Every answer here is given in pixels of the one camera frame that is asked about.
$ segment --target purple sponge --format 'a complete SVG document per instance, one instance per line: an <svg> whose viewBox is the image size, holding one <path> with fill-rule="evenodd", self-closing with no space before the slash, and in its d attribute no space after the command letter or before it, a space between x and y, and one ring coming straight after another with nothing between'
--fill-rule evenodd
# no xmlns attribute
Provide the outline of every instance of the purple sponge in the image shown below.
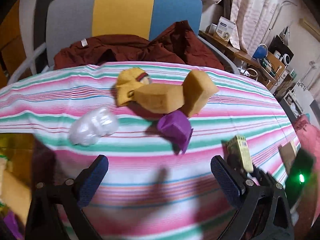
<svg viewBox="0 0 320 240"><path fill-rule="evenodd" d="M164 115L159 120L157 129L168 137L172 143L176 143L182 153L186 152L193 129L183 112L176 110Z"/></svg>

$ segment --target led light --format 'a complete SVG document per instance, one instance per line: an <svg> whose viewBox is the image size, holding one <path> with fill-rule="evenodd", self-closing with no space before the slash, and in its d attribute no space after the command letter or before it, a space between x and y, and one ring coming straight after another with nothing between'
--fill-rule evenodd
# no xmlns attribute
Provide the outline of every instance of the led light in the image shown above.
<svg viewBox="0 0 320 240"><path fill-rule="evenodd" d="M302 174L300 174L300 175L299 175L299 180L300 180L300 182L301 182L301 183L303 183L303 182L304 182L304 177L303 177L303 175L302 175Z"/></svg>

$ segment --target product box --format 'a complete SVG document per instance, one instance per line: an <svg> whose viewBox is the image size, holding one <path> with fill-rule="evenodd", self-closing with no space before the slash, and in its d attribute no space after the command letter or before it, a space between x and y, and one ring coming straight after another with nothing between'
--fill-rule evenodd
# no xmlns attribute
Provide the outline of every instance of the product box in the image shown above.
<svg viewBox="0 0 320 240"><path fill-rule="evenodd" d="M247 172L253 172L252 160L245 136L234 136L230 141L228 141L227 149L229 154L235 154L239 156L241 164Z"/></svg>
<svg viewBox="0 0 320 240"><path fill-rule="evenodd" d="M236 24L234 22L231 22L230 20L221 16L213 36L228 43L235 27Z"/></svg>
<svg viewBox="0 0 320 240"><path fill-rule="evenodd" d="M294 160L296 159L296 155L297 155L297 148L294 144L294 141L291 140L290 142L288 142L284 146L280 146L279 153L280 153L282 162L284 164L285 171L289 175L291 166L292 166Z"/></svg>

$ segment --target cardboard box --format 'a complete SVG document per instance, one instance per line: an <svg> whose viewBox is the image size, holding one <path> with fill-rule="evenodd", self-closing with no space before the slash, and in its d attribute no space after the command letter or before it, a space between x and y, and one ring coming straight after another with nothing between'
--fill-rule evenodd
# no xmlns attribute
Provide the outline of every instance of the cardboard box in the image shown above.
<svg viewBox="0 0 320 240"><path fill-rule="evenodd" d="M4 170L2 177L1 200L19 217L25 225L31 203L31 189Z"/></svg>
<svg viewBox="0 0 320 240"><path fill-rule="evenodd" d="M221 16L213 36L228 43L235 27L236 24L234 22L231 22L230 20Z"/></svg>
<svg viewBox="0 0 320 240"><path fill-rule="evenodd" d="M294 142L291 140L290 142L286 143L284 146L279 147L279 152L285 167L285 171L289 175L291 166L294 160L296 159L297 148L294 145Z"/></svg>

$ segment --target plastic bag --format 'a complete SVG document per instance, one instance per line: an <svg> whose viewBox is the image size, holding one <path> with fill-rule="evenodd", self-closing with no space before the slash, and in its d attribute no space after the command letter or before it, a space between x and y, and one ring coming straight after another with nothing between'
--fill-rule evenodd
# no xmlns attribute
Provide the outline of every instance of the plastic bag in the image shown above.
<svg viewBox="0 0 320 240"><path fill-rule="evenodd" d="M88 146L97 143L99 137L117 130L117 117L106 106L101 106L87 112L71 125L69 140L72 144Z"/></svg>

